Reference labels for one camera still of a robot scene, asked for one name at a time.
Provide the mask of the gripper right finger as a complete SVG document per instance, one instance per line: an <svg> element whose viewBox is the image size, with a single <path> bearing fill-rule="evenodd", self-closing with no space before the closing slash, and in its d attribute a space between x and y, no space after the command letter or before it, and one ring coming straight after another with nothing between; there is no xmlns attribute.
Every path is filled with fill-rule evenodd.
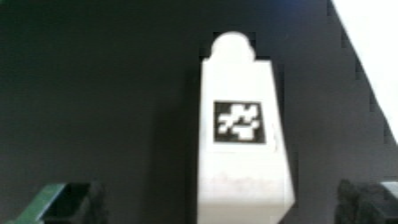
<svg viewBox="0 0 398 224"><path fill-rule="evenodd" d="M334 224L398 224L398 181L341 180Z"/></svg>

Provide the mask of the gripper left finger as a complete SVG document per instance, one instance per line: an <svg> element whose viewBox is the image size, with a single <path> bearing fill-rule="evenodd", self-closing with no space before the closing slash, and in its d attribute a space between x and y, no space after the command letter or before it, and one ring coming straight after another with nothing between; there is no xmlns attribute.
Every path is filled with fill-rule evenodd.
<svg viewBox="0 0 398 224"><path fill-rule="evenodd" d="M108 224L103 184L48 184L10 224Z"/></svg>

